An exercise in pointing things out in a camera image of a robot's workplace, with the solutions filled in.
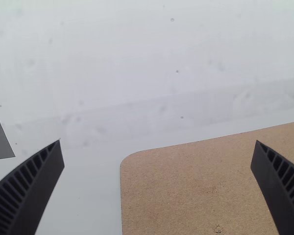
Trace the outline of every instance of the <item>black ridged jaw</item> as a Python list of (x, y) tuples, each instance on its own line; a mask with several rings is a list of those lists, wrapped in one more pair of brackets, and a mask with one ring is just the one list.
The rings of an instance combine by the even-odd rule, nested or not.
[(256, 141), (250, 166), (280, 235), (294, 235), (294, 164)]
[(0, 181), (0, 235), (35, 234), (63, 168), (56, 141)]

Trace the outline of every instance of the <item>cork board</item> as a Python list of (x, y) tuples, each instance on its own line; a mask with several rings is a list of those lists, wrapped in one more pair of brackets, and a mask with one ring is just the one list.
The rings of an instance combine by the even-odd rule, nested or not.
[(256, 140), (294, 163), (294, 123), (128, 156), (123, 235), (278, 235), (250, 170)]

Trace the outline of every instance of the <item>cork sheet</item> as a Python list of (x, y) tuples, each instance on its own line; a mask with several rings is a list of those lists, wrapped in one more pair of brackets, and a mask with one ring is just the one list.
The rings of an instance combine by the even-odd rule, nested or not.
[(123, 235), (278, 235), (250, 170), (256, 140), (294, 163), (294, 123), (128, 156)]

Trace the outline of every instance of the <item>brown cork pad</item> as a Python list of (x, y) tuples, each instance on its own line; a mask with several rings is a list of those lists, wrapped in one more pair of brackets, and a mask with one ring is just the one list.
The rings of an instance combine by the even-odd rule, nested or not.
[(294, 163), (294, 123), (128, 156), (123, 235), (278, 235), (250, 170), (256, 140)]

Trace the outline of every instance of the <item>white surface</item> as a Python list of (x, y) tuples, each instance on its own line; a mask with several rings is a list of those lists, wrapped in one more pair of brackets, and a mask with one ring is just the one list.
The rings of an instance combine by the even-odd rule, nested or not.
[(294, 0), (0, 0), (0, 121), (0, 179), (61, 138), (38, 235), (120, 235), (127, 155), (294, 121)]

